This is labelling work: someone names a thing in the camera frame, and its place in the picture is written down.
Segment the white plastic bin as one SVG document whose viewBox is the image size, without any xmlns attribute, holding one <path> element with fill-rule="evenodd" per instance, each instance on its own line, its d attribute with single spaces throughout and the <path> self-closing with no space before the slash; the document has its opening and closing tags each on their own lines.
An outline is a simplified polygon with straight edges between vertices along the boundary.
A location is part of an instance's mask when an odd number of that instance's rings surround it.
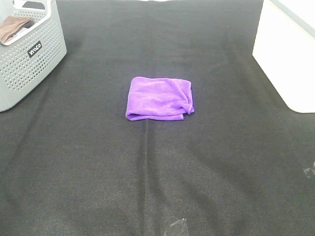
<svg viewBox="0 0 315 236">
<path fill-rule="evenodd" d="M 314 113 L 313 0 L 265 0 L 252 55 L 291 110 Z"/>
</svg>

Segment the grey perforated plastic basket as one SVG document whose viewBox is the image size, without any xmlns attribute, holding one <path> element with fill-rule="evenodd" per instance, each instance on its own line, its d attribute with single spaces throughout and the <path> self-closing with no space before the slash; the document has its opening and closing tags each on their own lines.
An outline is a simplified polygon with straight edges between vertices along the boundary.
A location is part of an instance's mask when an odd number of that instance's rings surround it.
<svg viewBox="0 0 315 236">
<path fill-rule="evenodd" d="M 14 107 L 61 62 L 67 53 L 54 0 L 2 0 L 0 20 L 29 17 L 34 22 L 0 44 L 0 110 Z"/>
</svg>

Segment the black table cloth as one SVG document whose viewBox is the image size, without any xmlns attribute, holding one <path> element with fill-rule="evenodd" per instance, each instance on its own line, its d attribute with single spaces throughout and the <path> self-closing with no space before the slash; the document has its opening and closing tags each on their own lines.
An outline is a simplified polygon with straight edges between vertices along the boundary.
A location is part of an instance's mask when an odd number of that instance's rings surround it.
<svg viewBox="0 0 315 236">
<path fill-rule="evenodd" d="M 1 235 L 314 235 L 315 117 L 252 57 L 262 1 L 57 6 L 66 56 L 0 115 Z M 135 77 L 190 81 L 194 113 L 128 120 Z"/>
</svg>

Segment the brown cloth in basket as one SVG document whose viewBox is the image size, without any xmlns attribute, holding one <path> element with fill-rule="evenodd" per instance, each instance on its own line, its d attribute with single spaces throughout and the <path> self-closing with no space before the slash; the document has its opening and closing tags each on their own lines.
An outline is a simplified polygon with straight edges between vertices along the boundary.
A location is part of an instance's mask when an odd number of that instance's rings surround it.
<svg viewBox="0 0 315 236">
<path fill-rule="evenodd" d="M 8 16 L 0 24 L 0 40 L 2 43 L 8 42 L 20 29 L 28 28 L 32 24 L 32 19 L 28 17 Z"/>
</svg>

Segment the clear tape piece bottom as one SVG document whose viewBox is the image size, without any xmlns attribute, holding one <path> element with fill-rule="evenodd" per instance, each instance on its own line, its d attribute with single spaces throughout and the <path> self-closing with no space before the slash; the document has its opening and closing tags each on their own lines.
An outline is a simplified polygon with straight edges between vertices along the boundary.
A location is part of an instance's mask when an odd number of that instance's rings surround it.
<svg viewBox="0 0 315 236">
<path fill-rule="evenodd" d="M 171 224 L 169 228 L 170 236 L 187 236 L 188 235 L 188 226 L 186 219 L 180 219 Z"/>
</svg>

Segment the clear tape piece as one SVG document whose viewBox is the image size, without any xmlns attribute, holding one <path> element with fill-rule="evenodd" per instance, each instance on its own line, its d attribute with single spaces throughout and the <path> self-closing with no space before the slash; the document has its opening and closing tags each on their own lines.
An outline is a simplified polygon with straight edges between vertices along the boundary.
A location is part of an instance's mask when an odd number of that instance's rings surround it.
<svg viewBox="0 0 315 236">
<path fill-rule="evenodd" d="M 307 178 L 315 177 L 315 162 L 312 167 L 304 169 L 303 172 Z"/>
<path fill-rule="evenodd" d="M 170 236 L 187 236 L 188 235 L 188 226 L 186 219 L 180 219 L 171 224 L 169 228 Z"/>
</svg>

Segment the purple microfiber towel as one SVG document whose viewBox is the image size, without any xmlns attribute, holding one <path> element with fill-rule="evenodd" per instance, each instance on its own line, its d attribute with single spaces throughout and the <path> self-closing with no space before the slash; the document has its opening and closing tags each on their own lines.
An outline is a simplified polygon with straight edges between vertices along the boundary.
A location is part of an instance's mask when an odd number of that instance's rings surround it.
<svg viewBox="0 0 315 236">
<path fill-rule="evenodd" d="M 174 78 L 135 77 L 127 97 L 126 118 L 183 120 L 194 113 L 191 82 Z"/>
</svg>

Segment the clear tape piece right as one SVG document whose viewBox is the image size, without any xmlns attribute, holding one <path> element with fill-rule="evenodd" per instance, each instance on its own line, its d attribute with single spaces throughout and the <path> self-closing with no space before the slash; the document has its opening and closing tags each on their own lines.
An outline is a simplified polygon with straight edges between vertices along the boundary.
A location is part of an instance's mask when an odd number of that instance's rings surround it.
<svg viewBox="0 0 315 236">
<path fill-rule="evenodd" d="M 303 172 L 307 178 L 315 177 L 315 162 L 312 167 L 304 169 Z"/>
</svg>

